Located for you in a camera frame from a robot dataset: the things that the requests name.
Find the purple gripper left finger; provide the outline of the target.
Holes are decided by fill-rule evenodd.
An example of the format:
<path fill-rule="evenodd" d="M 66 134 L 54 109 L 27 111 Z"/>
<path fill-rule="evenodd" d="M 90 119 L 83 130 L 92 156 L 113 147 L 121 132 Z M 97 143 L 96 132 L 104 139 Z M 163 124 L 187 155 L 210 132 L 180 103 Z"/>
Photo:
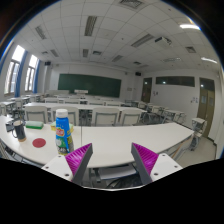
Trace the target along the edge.
<path fill-rule="evenodd" d="M 65 156 L 68 166 L 73 174 L 72 182 L 76 185 L 81 185 L 83 175 L 92 154 L 92 144 L 89 143 Z"/>

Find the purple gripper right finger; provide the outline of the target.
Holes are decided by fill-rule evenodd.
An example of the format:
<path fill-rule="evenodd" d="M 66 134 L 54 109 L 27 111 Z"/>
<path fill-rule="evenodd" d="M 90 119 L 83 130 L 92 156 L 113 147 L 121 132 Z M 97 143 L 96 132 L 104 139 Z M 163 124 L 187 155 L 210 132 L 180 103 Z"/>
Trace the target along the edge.
<path fill-rule="evenodd" d="M 150 177 L 150 174 L 156 164 L 159 155 L 137 143 L 132 144 L 131 153 L 136 162 L 142 184 L 147 185 L 151 183 L 152 179 Z"/>

